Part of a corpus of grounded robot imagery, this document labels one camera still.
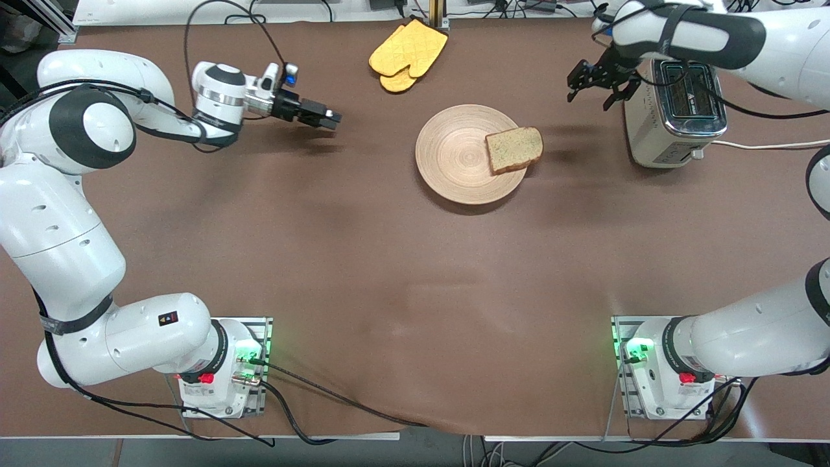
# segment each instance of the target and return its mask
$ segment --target metal connector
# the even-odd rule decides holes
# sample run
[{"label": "metal connector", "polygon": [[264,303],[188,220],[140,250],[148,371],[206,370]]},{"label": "metal connector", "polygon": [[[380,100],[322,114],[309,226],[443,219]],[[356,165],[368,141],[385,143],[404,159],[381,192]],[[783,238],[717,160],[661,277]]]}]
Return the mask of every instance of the metal connector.
[{"label": "metal connector", "polygon": [[234,373],[231,375],[231,382],[241,384],[243,386],[258,387],[262,383],[262,379],[259,376],[247,373]]}]

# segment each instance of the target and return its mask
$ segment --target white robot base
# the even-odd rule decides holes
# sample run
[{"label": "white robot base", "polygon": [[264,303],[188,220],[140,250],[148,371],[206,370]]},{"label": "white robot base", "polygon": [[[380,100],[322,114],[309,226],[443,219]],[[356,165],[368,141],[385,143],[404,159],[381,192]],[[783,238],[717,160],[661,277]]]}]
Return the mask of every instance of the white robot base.
[{"label": "white robot base", "polygon": [[[622,398],[628,418],[678,420],[715,388],[714,381],[684,382],[663,354],[662,334],[672,317],[614,317],[622,366]],[[705,420],[702,406],[687,420]]]},{"label": "white robot base", "polygon": [[[227,332],[227,355],[214,374],[216,383],[188,384],[178,379],[178,388],[184,406],[198,407],[220,418],[243,418],[260,415],[265,410],[265,392],[260,387],[234,381],[231,376],[241,376],[248,381],[263,377],[261,366],[239,361],[240,358],[265,358],[271,347],[273,319],[269,317],[221,317],[215,318]],[[207,418],[203,414],[187,411],[187,418]]]}]

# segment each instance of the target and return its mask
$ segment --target plate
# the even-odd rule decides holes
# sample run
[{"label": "plate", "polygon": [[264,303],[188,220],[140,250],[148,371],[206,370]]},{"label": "plate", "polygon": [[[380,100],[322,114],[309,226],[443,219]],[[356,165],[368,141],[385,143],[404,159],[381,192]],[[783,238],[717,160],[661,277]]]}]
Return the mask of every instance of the plate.
[{"label": "plate", "polygon": [[490,107],[467,104],[438,112],[421,129],[415,161],[424,181],[456,203],[487,204],[510,194],[527,169],[493,175],[485,136],[519,126]]}]

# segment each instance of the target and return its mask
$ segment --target gray floor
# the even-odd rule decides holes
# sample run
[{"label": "gray floor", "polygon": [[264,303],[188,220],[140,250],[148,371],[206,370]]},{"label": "gray floor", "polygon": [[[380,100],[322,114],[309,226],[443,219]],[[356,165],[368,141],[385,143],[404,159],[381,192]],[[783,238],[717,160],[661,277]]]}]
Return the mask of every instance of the gray floor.
[{"label": "gray floor", "polygon": [[[299,440],[278,440],[275,448],[254,441],[223,440],[0,440],[0,465],[61,467],[144,467],[175,465],[316,465],[360,466],[461,466],[461,436],[417,428],[402,432],[400,441],[341,440],[331,445],[308,446]],[[530,463],[545,443],[507,443],[505,457],[519,464]],[[630,448],[624,443],[591,443],[604,449]],[[481,442],[475,439],[476,465],[481,460]],[[721,441],[692,448],[647,448],[626,455],[604,455],[571,445],[545,467],[804,467],[806,464],[770,452],[762,443]]]}]

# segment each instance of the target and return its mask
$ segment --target black sticker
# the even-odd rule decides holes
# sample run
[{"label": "black sticker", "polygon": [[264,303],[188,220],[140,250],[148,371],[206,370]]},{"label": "black sticker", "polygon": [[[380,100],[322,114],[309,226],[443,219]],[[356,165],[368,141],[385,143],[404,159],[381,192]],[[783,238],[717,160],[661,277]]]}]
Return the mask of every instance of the black sticker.
[{"label": "black sticker", "polygon": [[178,322],[178,312],[170,312],[159,315],[159,326],[167,326],[168,324],[173,324],[175,322]]}]

